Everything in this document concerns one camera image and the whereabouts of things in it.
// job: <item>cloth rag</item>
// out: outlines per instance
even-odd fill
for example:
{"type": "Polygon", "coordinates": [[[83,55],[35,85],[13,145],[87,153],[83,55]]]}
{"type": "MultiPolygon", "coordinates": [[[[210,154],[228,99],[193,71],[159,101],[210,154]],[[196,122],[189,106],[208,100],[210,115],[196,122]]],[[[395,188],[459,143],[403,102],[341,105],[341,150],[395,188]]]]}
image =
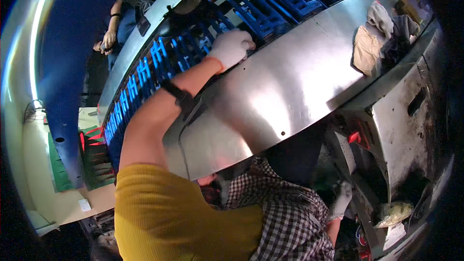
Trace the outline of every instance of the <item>cloth rag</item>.
{"type": "Polygon", "coordinates": [[[415,36],[420,31],[419,25],[409,15],[395,16],[393,19],[393,36],[383,46],[382,69],[392,69],[411,49],[410,36],[415,36]]]}
{"type": "Polygon", "coordinates": [[[385,7],[377,0],[368,8],[368,23],[376,26],[381,32],[385,33],[385,37],[390,39],[393,33],[393,21],[388,15],[385,7]]]}
{"type": "Polygon", "coordinates": [[[382,42],[363,25],[358,28],[355,37],[353,64],[363,74],[372,76],[372,70],[377,67],[382,42]]]}

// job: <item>black strap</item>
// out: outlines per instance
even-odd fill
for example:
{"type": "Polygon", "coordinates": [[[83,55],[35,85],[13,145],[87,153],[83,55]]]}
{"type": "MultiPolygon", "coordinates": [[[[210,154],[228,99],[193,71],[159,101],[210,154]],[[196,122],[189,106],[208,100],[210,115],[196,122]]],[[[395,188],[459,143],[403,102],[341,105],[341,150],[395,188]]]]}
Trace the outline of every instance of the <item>black strap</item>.
{"type": "Polygon", "coordinates": [[[170,80],[163,80],[161,82],[161,88],[164,88],[172,96],[176,97],[176,105],[182,109],[184,114],[184,120],[187,119],[197,106],[199,100],[195,100],[192,94],[185,90],[180,90],[176,85],[172,84],[170,80]]]}

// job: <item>checkered shirt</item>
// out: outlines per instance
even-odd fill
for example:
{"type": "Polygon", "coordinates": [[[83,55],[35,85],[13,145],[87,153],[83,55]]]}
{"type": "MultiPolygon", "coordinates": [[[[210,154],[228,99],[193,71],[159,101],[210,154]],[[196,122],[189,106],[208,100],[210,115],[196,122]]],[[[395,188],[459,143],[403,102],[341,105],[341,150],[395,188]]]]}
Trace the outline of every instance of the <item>checkered shirt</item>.
{"type": "Polygon", "coordinates": [[[263,235],[250,260],[333,260],[325,232],[328,208],[315,191],[282,180],[266,158],[230,184],[226,210],[258,204],[263,235]]]}

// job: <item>fluorescent light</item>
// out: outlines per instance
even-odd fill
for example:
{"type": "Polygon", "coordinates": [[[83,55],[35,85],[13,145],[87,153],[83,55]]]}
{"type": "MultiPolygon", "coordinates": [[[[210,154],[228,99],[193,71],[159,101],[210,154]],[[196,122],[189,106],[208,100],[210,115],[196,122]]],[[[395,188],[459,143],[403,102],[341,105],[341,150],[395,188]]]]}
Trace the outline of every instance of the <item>fluorescent light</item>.
{"type": "MultiPolygon", "coordinates": [[[[40,21],[40,16],[42,15],[42,10],[45,5],[45,0],[38,0],[37,9],[35,10],[34,20],[32,21],[32,31],[31,31],[31,42],[29,46],[29,78],[31,81],[31,92],[32,99],[35,100],[37,96],[37,86],[35,82],[35,45],[37,41],[38,33],[38,24],[40,21]]],[[[34,101],[34,106],[36,108],[40,107],[38,101],[34,101]]]]}

